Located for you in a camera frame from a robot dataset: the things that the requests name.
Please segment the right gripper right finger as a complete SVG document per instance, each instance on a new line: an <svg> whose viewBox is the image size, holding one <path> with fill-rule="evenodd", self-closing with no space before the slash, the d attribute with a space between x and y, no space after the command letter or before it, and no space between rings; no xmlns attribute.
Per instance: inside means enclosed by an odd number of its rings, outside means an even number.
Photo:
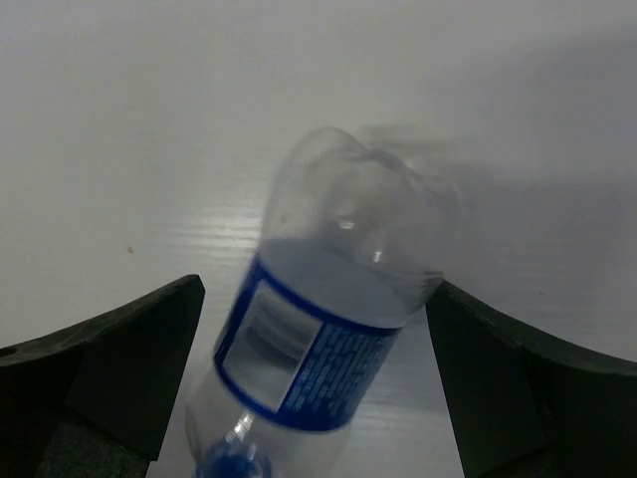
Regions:
<svg viewBox="0 0 637 478"><path fill-rule="evenodd" d="M561 340L449 282L426 313L465 476L635 476L635 362Z"/></svg>

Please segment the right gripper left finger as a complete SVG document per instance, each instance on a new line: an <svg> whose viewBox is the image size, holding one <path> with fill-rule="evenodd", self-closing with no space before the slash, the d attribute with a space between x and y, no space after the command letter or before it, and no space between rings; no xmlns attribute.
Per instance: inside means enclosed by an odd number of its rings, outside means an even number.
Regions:
<svg viewBox="0 0 637 478"><path fill-rule="evenodd" d="M160 453L205 289L187 275L1 350L4 477L142 477Z"/></svg>

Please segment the blue label bottle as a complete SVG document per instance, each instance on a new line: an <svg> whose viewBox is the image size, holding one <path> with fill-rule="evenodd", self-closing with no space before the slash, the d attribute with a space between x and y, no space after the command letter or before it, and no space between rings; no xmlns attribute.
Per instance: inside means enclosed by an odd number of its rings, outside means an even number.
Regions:
<svg viewBox="0 0 637 478"><path fill-rule="evenodd" d="M444 277L461 218L446 145L309 132L279 167L258 243L185 433L197 477L322 477L401 332Z"/></svg>

